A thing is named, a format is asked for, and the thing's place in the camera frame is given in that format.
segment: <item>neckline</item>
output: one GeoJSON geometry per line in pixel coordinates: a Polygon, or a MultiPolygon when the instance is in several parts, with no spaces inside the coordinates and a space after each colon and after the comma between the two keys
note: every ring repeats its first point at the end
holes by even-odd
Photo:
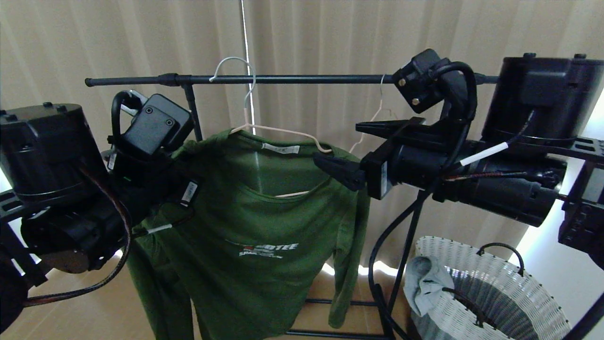
{"type": "MultiPolygon", "coordinates": [[[[295,145],[300,145],[301,147],[308,147],[308,146],[312,146],[314,148],[316,148],[315,146],[315,142],[313,141],[302,141],[302,142],[287,142],[287,141],[277,141],[277,140],[270,140],[270,139],[266,139],[264,137],[260,137],[254,134],[249,133],[248,131],[238,131],[235,132],[234,134],[230,134],[232,129],[226,130],[221,134],[221,136],[219,136],[220,141],[225,141],[228,138],[237,138],[239,140],[252,140],[253,142],[259,142],[259,143],[268,143],[271,145],[275,145],[275,146],[295,146],[295,145]]],[[[330,148],[332,150],[332,153],[335,155],[335,149],[326,143],[321,143],[324,146],[327,146],[328,148],[330,148]]],[[[255,198],[257,200],[260,201],[265,201],[268,203],[292,203],[292,202],[296,202],[296,201],[301,201],[301,200],[305,200],[308,197],[313,196],[314,194],[316,194],[318,191],[325,189],[325,188],[329,188],[331,186],[334,186],[335,183],[337,183],[333,178],[331,178],[331,176],[327,176],[327,178],[322,181],[321,183],[317,184],[316,186],[314,186],[312,189],[310,189],[307,193],[305,194],[301,194],[301,195],[296,195],[296,196],[291,196],[291,197],[276,197],[276,196],[272,196],[272,195],[268,195],[268,194],[264,194],[260,191],[256,191],[252,188],[250,188],[247,184],[245,184],[243,181],[241,181],[241,179],[239,179],[238,177],[233,177],[231,178],[231,181],[235,184],[235,188],[244,193],[245,195],[255,198]]]]}

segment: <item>green shirt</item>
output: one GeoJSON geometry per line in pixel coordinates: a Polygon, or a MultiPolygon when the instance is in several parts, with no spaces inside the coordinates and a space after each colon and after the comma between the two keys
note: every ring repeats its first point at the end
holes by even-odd
{"type": "MultiPolygon", "coordinates": [[[[318,169],[313,142],[228,133],[188,141],[175,155],[202,179],[191,204],[194,217],[133,243],[128,266],[156,337],[193,338],[190,299],[204,340],[283,334],[331,255],[336,292],[329,324],[342,326],[357,279],[369,197],[318,169]]],[[[336,157],[357,160],[329,148],[336,157]]],[[[165,204],[142,225],[157,227],[188,214],[165,204]]]]}

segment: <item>curtain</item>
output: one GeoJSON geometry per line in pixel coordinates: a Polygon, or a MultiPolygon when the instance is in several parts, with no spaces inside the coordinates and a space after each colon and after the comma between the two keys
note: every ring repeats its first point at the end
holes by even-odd
{"type": "MultiPolygon", "coordinates": [[[[392,74],[428,47],[485,74],[498,74],[504,56],[523,52],[604,58],[604,6],[598,0],[244,0],[243,8],[249,57],[259,74],[392,74]]],[[[10,109],[44,101],[79,103],[99,148],[107,149],[111,100],[129,87],[88,88],[84,78],[213,74],[221,59],[246,56],[242,15],[240,1],[3,1],[0,105],[10,109]]],[[[245,71],[234,61],[220,73],[245,71]]],[[[187,104],[179,88],[132,88],[187,104]]],[[[246,85],[194,88],[205,136],[243,123],[246,85]]],[[[480,137],[493,90],[493,85],[479,87],[473,139],[480,137]]],[[[414,115],[395,87],[384,85],[383,91],[384,110],[378,120],[414,115]]],[[[254,114],[264,125],[311,133],[349,149],[360,138],[354,124],[375,113],[379,92],[378,85],[258,85],[254,114]]],[[[422,117],[432,123],[439,110],[422,117]]],[[[128,117],[123,119],[127,126],[128,117]]],[[[367,136],[355,154],[362,157],[380,143],[367,136]]],[[[416,194],[416,189],[401,185],[384,200],[373,200],[365,260],[381,231],[416,194]]],[[[406,228],[401,225],[381,253],[391,266],[400,257],[406,228]]],[[[474,245],[517,244],[525,230],[525,225],[461,203],[428,200],[417,236],[438,235],[474,245]]]]}
{"type": "MultiPolygon", "coordinates": [[[[503,57],[535,52],[542,57],[604,57],[604,6],[599,1],[250,1],[245,19],[251,62],[259,74],[392,74],[415,54],[433,48],[441,57],[468,63],[476,72],[498,74],[503,57]]],[[[478,89],[477,118],[470,138],[479,139],[494,85],[478,89]]],[[[349,149],[360,138],[356,122],[379,106],[378,85],[259,85],[254,105],[262,124],[302,131],[349,149]]],[[[384,85],[377,120],[415,114],[397,89],[384,85]]],[[[422,114],[435,122],[440,107],[422,114]]],[[[290,135],[260,134],[294,139],[290,135]]],[[[375,137],[355,149],[376,149],[375,137]]],[[[416,197],[400,185],[371,202],[365,260],[378,235],[416,197]]],[[[396,266],[410,218],[385,244],[380,258],[396,266]]],[[[417,236],[436,235],[479,246],[518,244],[527,226],[461,203],[429,199],[417,236]]],[[[507,258],[506,250],[493,250],[507,258]]]]}

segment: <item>tan floor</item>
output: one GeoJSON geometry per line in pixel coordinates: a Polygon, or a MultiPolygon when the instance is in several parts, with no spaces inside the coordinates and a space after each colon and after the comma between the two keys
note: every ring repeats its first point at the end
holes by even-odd
{"type": "MultiPolygon", "coordinates": [[[[62,292],[98,282],[115,266],[111,260],[102,270],[78,275],[59,271],[49,273],[49,281],[31,290],[30,295],[62,292]]],[[[389,287],[393,278],[376,273],[376,281],[389,287]]],[[[311,298],[333,297],[333,277],[322,273],[310,290],[311,298]]],[[[354,299],[369,301],[371,293],[366,276],[360,276],[354,299]]],[[[327,325],[329,305],[307,304],[296,319],[295,329],[334,330],[327,325]]],[[[403,325],[408,323],[408,306],[399,294],[393,315],[403,325]]],[[[339,332],[380,333],[377,308],[351,306],[339,332]]],[[[128,270],[124,269],[112,282],[96,292],[78,298],[25,309],[21,316],[2,334],[2,340],[37,339],[153,339],[143,307],[128,270]]],[[[201,339],[196,332],[196,339],[201,339]]],[[[319,339],[284,335],[279,340],[319,339]]]]}

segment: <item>wire hanger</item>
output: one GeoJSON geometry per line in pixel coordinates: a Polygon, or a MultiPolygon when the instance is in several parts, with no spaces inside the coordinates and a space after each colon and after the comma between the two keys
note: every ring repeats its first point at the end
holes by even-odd
{"type": "Polygon", "coordinates": [[[254,88],[256,86],[256,70],[254,69],[254,66],[252,66],[252,64],[250,64],[247,60],[240,58],[240,57],[226,57],[226,58],[222,59],[221,62],[216,67],[216,71],[214,72],[214,76],[210,78],[210,82],[213,82],[216,79],[216,77],[218,75],[218,71],[220,70],[220,67],[222,66],[222,64],[225,61],[232,60],[232,59],[242,61],[242,62],[246,63],[247,66],[249,66],[249,69],[251,70],[251,74],[252,74],[252,87],[249,89],[248,93],[245,95],[245,98],[243,99],[243,115],[245,116],[245,124],[238,128],[234,128],[233,130],[231,130],[231,132],[229,134],[234,134],[235,132],[241,131],[246,128],[256,128],[256,129],[265,129],[265,130],[271,130],[271,131],[286,132],[286,133],[291,133],[291,134],[297,134],[299,136],[305,136],[305,137],[312,139],[313,141],[315,141],[316,148],[319,149],[319,151],[321,151],[321,152],[325,152],[325,153],[332,152],[331,149],[324,149],[323,147],[321,147],[321,145],[319,144],[319,141],[310,134],[306,134],[306,133],[298,132],[298,131],[286,130],[286,129],[271,128],[270,126],[250,124],[249,118],[248,118],[248,103],[249,103],[249,97],[252,94],[252,91],[254,91],[254,88]]]}
{"type": "MultiPolygon", "coordinates": [[[[384,74],[382,76],[382,80],[380,80],[379,82],[379,108],[377,109],[377,111],[375,112],[375,114],[373,115],[373,117],[371,118],[370,122],[374,121],[375,118],[378,116],[378,114],[382,111],[382,104],[384,104],[384,92],[382,91],[382,85],[384,84],[384,77],[386,75],[384,74]]],[[[352,151],[355,150],[355,147],[359,144],[361,144],[363,142],[363,140],[365,139],[365,133],[361,133],[361,139],[359,139],[358,142],[354,143],[352,145],[352,147],[350,148],[350,150],[348,151],[349,154],[352,153],[352,151]]]]}

